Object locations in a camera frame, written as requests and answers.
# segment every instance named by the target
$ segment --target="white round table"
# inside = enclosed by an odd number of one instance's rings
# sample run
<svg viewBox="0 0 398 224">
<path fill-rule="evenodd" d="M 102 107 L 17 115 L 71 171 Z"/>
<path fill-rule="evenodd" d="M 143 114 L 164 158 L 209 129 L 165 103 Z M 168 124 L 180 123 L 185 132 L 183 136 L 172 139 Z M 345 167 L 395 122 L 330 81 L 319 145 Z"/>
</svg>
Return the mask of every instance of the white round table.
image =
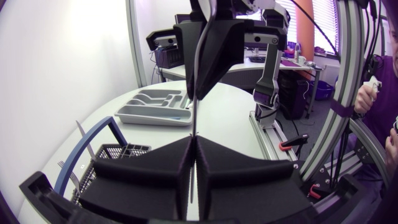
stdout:
<svg viewBox="0 0 398 224">
<path fill-rule="evenodd" d="M 140 90 L 186 90 L 185 81 L 166 82 L 146 86 L 138 90 L 123 94 L 94 111 L 82 122 L 83 129 L 87 132 L 98 121 L 106 116 L 114 116 L 120 109 Z M 197 131 L 198 135 L 212 140 L 232 150 L 258 159 L 264 156 L 249 122 L 249 112 L 253 111 L 256 104 L 252 95 L 239 88 L 217 83 L 215 87 L 199 102 Z M 152 150 L 170 144 L 192 133 L 192 125 L 187 127 L 150 126 L 140 124 L 123 124 L 118 117 L 114 119 L 127 142 L 152 146 Z M 65 161 L 81 139 L 81 134 L 76 128 L 51 157 L 42 172 L 47 176 L 52 187 L 60 172 L 58 161 Z M 92 141 L 91 146 L 96 151 L 102 144 L 117 143 L 109 128 L 104 128 Z M 90 162 L 87 150 L 80 156 L 74 173 L 80 179 Z M 68 182 L 64 197 L 70 199 L 75 187 Z M 195 189 L 194 203 L 188 205 L 189 220 L 198 219 L 197 190 Z M 18 219 L 21 223 L 43 223 L 42 217 L 34 210 L 27 200 L 24 200 Z"/>
</svg>

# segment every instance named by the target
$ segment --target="computer monitor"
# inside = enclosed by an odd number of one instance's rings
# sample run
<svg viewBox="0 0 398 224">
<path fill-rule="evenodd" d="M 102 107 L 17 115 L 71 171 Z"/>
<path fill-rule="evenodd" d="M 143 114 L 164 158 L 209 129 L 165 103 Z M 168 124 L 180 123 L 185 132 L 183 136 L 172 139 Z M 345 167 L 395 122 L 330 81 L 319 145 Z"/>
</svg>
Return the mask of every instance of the computer monitor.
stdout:
<svg viewBox="0 0 398 224">
<path fill-rule="evenodd" d="M 175 23 L 180 24 L 182 21 L 190 21 L 191 17 L 189 14 L 177 14 L 174 16 L 175 18 Z"/>
<path fill-rule="evenodd" d="M 262 11 L 258 11 L 251 15 L 238 15 L 237 19 L 252 19 L 254 21 L 255 26 L 265 26 L 266 22 L 262 20 Z M 267 50 L 268 45 L 262 43 L 244 43 L 245 47 L 249 48 L 258 48 L 259 50 Z"/>
</svg>

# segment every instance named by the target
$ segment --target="window blind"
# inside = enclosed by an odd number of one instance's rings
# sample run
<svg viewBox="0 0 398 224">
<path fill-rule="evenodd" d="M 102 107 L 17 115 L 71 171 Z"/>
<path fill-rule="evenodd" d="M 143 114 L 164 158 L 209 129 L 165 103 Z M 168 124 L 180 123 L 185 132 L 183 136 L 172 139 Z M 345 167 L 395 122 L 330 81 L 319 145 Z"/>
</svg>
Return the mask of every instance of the window blind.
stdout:
<svg viewBox="0 0 398 224">
<path fill-rule="evenodd" d="M 330 42 L 338 49 L 338 16 L 335 0 L 313 0 L 314 21 L 323 30 Z M 325 51 L 335 54 L 324 36 L 315 28 L 315 47 L 321 47 Z"/>
<path fill-rule="evenodd" d="M 287 31 L 287 41 L 297 41 L 297 25 L 296 25 L 296 9 L 294 3 L 290 0 L 275 0 L 281 6 L 283 6 L 290 14 L 289 29 Z"/>
</svg>

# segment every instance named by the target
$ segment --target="white cup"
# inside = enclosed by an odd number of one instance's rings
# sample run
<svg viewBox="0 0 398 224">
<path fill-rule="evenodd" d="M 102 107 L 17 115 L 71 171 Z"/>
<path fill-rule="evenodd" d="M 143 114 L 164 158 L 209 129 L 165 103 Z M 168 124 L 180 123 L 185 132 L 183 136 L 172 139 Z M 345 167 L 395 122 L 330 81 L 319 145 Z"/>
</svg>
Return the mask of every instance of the white cup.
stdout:
<svg viewBox="0 0 398 224">
<path fill-rule="evenodd" d="M 298 64 L 299 65 L 304 65 L 304 63 L 307 61 L 307 59 L 304 56 L 298 56 Z"/>
</svg>

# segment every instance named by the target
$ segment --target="table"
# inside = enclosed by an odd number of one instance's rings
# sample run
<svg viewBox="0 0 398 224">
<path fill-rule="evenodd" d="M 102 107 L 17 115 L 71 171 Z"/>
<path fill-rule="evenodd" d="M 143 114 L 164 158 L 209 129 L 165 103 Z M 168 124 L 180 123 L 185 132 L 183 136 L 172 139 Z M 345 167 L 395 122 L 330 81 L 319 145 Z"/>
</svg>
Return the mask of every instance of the table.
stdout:
<svg viewBox="0 0 398 224">
<path fill-rule="evenodd" d="M 221 83 L 227 83 L 242 89 L 254 89 L 255 84 L 262 76 L 262 71 L 264 69 L 264 63 L 254 63 L 250 62 L 248 58 L 244 59 L 244 63 L 233 65 L 227 74 L 220 80 Z M 304 70 L 304 71 L 315 71 L 315 81 L 314 88 L 312 90 L 312 96 L 310 100 L 310 105 L 307 110 L 306 118 L 310 117 L 312 112 L 313 102 L 315 101 L 315 94 L 318 88 L 318 82 L 320 77 L 321 68 L 312 68 L 309 66 L 299 66 L 291 67 L 280 65 L 280 70 Z M 174 68 L 163 68 L 163 77 L 170 80 L 184 80 L 185 79 L 185 66 L 181 65 Z"/>
<path fill-rule="evenodd" d="M 185 81 L 159 83 L 123 94 L 89 115 L 89 117 L 81 123 L 83 129 L 88 131 L 105 116 L 113 116 L 123 104 L 137 94 L 138 91 L 143 89 L 186 90 L 186 84 Z M 199 102 L 197 117 L 198 134 L 247 156 L 264 159 L 263 152 L 261 151 L 262 149 L 260 148 L 256 134 L 249 121 L 249 112 L 254 111 L 255 106 L 256 104 L 253 97 L 249 93 L 230 85 L 217 83 L 209 94 Z M 152 146 L 152 150 L 156 150 L 157 148 L 184 138 L 192 131 L 192 126 L 173 127 L 123 124 L 118 117 L 114 116 L 114 119 L 127 142 L 149 145 Z M 275 129 L 281 141 L 286 141 L 277 123 L 275 123 Z M 60 167 L 57 165 L 57 162 L 65 161 L 80 139 L 81 134 L 76 128 L 42 169 L 42 172 L 47 176 L 53 187 L 55 186 L 60 172 Z M 98 150 L 100 145 L 104 143 L 117 144 L 109 128 L 104 128 L 98 133 L 94 140 L 91 141 L 91 146 L 94 150 Z M 90 155 L 88 151 L 85 150 L 73 170 L 79 179 L 83 176 L 89 162 Z M 72 182 L 69 181 L 65 189 L 64 197 L 71 198 L 74 188 Z M 194 203 L 188 204 L 187 217 L 189 220 L 198 220 L 199 217 L 196 185 L 194 193 Z M 44 223 L 43 218 L 34 210 L 27 200 L 24 200 L 18 220 L 21 223 Z"/>
</svg>

